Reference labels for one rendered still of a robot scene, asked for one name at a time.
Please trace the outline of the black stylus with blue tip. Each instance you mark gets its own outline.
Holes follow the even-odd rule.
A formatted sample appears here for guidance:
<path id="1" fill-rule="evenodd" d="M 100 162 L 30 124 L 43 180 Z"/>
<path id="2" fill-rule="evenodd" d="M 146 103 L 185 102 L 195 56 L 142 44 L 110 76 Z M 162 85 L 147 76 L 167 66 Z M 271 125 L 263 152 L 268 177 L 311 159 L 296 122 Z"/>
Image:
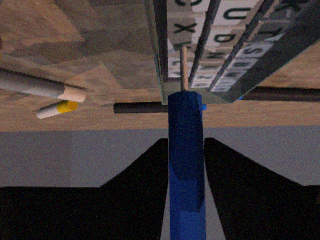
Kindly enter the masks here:
<path id="1" fill-rule="evenodd" d="M 256 87 L 238 100 L 311 101 L 320 103 L 320 89 Z"/>
<path id="2" fill-rule="evenodd" d="M 207 109 L 207 104 L 202 105 L 202 111 Z M 113 111 L 115 114 L 122 113 L 165 113 L 168 112 L 168 105 L 161 102 L 146 103 L 114 103 Z"/>

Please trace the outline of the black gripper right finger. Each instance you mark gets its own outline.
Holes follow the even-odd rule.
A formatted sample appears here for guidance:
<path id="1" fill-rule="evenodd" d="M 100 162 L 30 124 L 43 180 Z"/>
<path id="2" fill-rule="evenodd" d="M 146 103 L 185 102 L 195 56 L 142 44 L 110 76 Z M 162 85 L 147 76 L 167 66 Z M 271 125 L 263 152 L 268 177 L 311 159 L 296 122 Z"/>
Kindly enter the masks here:
<path id="1" fill-rule="evenodd" d="M 320 240 L 320 185 L 303 186 L 214 138 L 204 140 L 226 240 Z"/>

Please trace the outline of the grey keyboard with white letter keys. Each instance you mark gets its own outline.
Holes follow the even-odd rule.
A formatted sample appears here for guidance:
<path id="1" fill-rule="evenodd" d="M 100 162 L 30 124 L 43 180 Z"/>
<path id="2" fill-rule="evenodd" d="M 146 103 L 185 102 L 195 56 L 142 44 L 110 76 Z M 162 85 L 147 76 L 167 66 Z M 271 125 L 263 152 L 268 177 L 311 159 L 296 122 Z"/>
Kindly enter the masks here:
<path id="1" fill-rule="evenodd" d="M 320 0 L 142 0 L 162 105 L 234 104 L 320 43 Z"/>

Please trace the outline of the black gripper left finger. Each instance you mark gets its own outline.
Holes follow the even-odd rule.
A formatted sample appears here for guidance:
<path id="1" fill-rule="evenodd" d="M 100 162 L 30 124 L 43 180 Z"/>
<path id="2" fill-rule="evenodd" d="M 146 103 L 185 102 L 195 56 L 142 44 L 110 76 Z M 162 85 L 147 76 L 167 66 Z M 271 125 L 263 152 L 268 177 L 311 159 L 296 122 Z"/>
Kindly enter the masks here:
<path id="1" fill-rule="evenodd" d="M 100 187 L 2 187 L 0 240 L 160 240 L 168 180 L 160 138 Z"/>

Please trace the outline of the blue stylus with grey tip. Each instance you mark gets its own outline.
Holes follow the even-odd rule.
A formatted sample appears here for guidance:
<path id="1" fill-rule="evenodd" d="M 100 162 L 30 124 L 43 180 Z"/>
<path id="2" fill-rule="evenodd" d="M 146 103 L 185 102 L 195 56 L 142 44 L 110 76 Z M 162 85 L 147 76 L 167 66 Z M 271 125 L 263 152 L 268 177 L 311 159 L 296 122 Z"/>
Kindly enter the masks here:
<path id="1" fill-rule="evenodd" d="M 188 65 L 180 79 L 168 95 L 170 240 L 206 240 L 202 95 L 188 91 Z"/>

